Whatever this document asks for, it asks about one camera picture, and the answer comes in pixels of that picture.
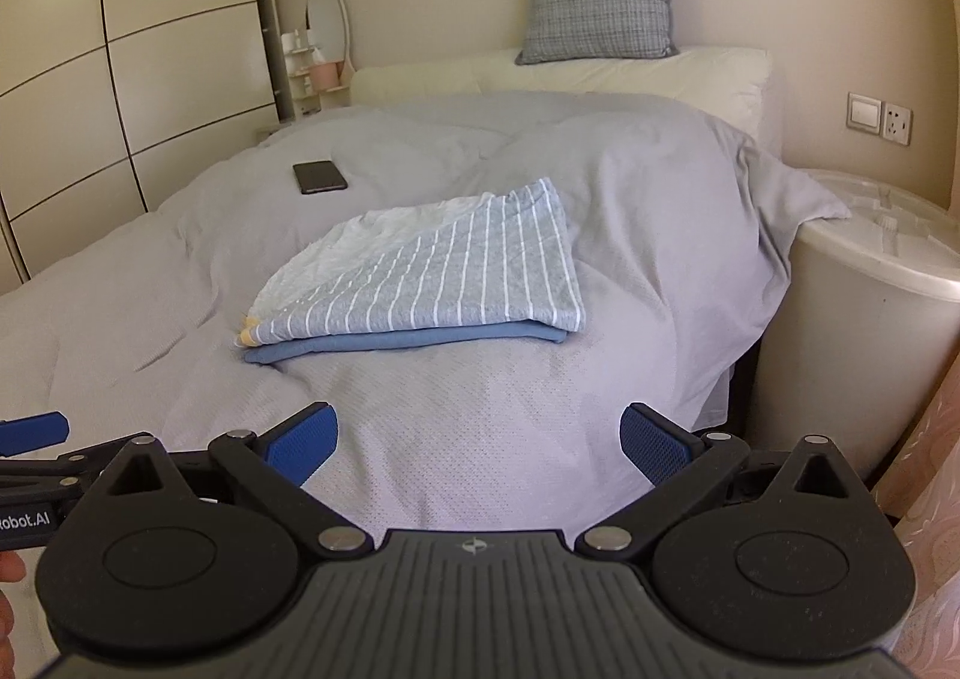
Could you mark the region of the person's left hand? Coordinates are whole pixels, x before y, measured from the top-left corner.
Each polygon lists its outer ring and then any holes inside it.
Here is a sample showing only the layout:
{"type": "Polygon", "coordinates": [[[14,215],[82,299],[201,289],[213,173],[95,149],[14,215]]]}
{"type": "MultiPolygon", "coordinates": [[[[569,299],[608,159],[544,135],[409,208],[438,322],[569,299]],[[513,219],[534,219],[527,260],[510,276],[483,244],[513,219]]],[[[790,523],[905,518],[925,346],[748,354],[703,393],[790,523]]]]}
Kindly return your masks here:
{"type": "MultiPolygon", "coordinates": [[[[26,578],[26,565],[18,552],[7,551],[0,554],[0,583],[13,585],[26,578]]],[[[14,649],[11,644],[11,632],[14,627],[14,612],[10,600],[4,591],[0,591],[0,679],[14,679],[14,649]]]]}

